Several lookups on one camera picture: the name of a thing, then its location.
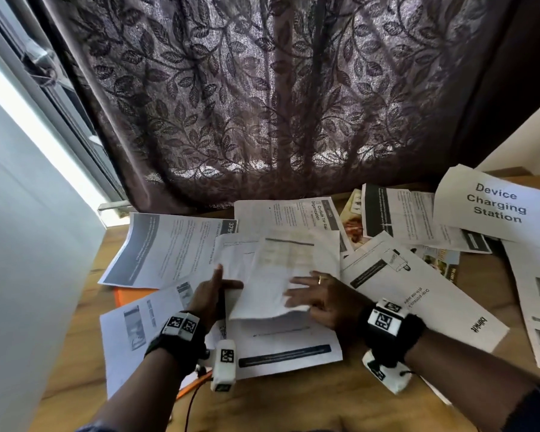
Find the black wristband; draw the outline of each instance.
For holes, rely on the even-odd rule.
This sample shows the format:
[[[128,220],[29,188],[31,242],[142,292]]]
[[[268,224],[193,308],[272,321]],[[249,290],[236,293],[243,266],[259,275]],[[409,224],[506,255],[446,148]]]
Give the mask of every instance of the black wristband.
[[[184,376],[194,372],[199,359],[206,359],[207,350],[204,338],[206,328],[199,322],[191,341],[183,340],[178,336],[160,334],[154,338],[144,356],[158,348],[163,348],[174,357]]]
[[[398,334],[393,336],[368,323],[368,318],[374,308],[375,305],[370,305],[360,312],[358,334],[372,349],[372,355],[380,365],[394,368],[398,362],[404,363],[404,356],[418,342],[426,325],[418,316],[408,314],[402,321]]]

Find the orange folder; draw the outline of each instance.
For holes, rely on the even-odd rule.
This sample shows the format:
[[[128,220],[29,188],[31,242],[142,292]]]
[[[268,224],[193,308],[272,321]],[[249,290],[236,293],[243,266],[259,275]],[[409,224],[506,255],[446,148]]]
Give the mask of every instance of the orange folder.
[[[114,301],[116,303],[116,307],[119,308],[123,305],[128,305],[129,303],[134,302],[134,300],[138,300],[140,298],[146,297],[149,294],[155,293],[158,290],[152,290],[152,289],[141,289],[141,288],[121,288],[119,286],[114,287]],[[191,392],[195,387],[200,385],[205,380],[209,379],[212,376],[212,371],[209,371],[204,376],[196,379],[193,383],[190,385],[185,386],[180,391],[178,391],[178,395],[176,396],[176,400],[180,399],[183,395],[188,394]]]

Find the leaf pattern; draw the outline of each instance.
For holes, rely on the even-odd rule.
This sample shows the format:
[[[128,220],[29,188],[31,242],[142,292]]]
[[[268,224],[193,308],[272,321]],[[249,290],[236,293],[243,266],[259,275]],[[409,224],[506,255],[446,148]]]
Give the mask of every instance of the leaf pattern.
[[[102,114],[88,93],[131,201],[169,213],[396,182],[396,158],[447,136],[440,98],[488,11],[486,0],[56,2],[89,64],[75,71],[91,70],[86,90],[112,106]]]

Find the wristband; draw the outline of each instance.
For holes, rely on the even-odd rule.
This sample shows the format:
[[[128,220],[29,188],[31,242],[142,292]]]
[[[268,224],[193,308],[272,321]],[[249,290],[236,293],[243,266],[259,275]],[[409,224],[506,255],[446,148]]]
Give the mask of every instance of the wristband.
[[[160,334],[154,338],[146,355],[158,348],[163,348],[174,357],[184,376],[196,369],[199,359],[206,359],[204,344],[206,328],[200,319],[186,312],[178,312],[166,321]]]
[[[404,363],[404,356],[425,328],[421,318],[385,299],[367,306],[358,317],[358,334],[372,349],[376,362],[387,368]]]

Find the curtain fold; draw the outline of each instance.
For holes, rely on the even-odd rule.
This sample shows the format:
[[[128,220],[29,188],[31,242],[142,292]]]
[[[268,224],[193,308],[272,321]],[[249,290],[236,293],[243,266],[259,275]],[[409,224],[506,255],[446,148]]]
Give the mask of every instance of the curtain fold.
[[[520,2],[42,1],[130,201],[164,213],[443,173]]]

